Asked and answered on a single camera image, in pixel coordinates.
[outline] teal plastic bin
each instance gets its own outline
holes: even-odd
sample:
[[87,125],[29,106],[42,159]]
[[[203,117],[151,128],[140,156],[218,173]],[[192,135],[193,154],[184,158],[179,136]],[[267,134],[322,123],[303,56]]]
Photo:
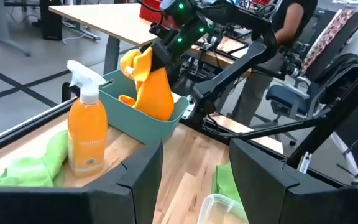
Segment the teal plastic bin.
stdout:
[[99,94],[110,126],[144,144],[159,139],[166,141],[172,136],[189,105],[189,101],[185,97],[180,97],[175,103],[169,121],[159,121],[118,100],[119,95],[127,95],[136,99],[134,80],[128,79],[119,70],[106,74],[103,78],[112,81],[112,83],[102,86]]

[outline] clear plastic container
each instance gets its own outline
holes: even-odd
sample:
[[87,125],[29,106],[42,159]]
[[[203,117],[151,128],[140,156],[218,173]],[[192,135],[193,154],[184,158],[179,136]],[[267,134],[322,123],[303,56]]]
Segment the clear plastic container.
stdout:
[[221,194],[204,199],[197,224],[248,224],[242,205]]

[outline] yellow cloth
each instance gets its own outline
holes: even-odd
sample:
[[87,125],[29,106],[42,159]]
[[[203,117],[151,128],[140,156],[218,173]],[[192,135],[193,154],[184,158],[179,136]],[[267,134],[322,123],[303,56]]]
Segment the yellow cloth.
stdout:
[[[137,99],[121,95],[119,100],[157,120],[168,121],[174,103],[167,71],[160,68],[150,72],[151,65],[151,47],[143,53],[139,50],[130,50],[122,57],[121,72],[135,81]],[[132,73],[127,73],[127,67],[133,68]]]

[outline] patterned fabric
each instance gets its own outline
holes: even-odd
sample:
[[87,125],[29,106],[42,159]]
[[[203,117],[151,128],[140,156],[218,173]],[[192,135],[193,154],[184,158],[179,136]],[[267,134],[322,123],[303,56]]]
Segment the patterned fabric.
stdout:
[[316,60],[326,46],[331,43],[335,35],[344,27],[346,22],[353,16],[353,9],[343,9],[342,12],[333,20],[333,22],[324,31],[324,34],[318,42],[309,51],[308,55],[303,61],[302,72],[305,73],[308,67]]

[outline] white spray nozzle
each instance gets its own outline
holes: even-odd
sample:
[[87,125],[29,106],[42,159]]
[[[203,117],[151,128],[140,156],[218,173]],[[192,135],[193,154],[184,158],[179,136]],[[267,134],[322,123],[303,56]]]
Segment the white spray nozzle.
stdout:
[[97,103],[99,100],[99,86],[106,80],[92,69],[74,60],[67,61],[67,68],[73,72],[70,86],[81,88],[80,100],[87,104]]

